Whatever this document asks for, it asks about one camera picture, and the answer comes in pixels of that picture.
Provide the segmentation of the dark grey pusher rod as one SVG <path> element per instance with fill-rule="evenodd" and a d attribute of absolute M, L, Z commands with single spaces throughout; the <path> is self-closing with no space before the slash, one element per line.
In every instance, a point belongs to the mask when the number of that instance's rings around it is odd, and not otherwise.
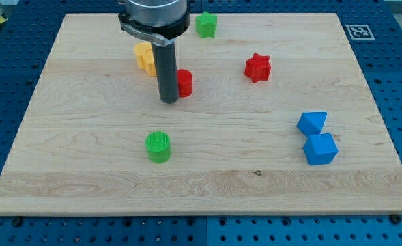
<path fill-rule="evenodd" d="M 180 97 L 177 80 L 175 44 L 172 42 L 167 46 L 159 46 L 152 43 L 152 53 L 160 99 L 166 104 L 175 103 Z"/>

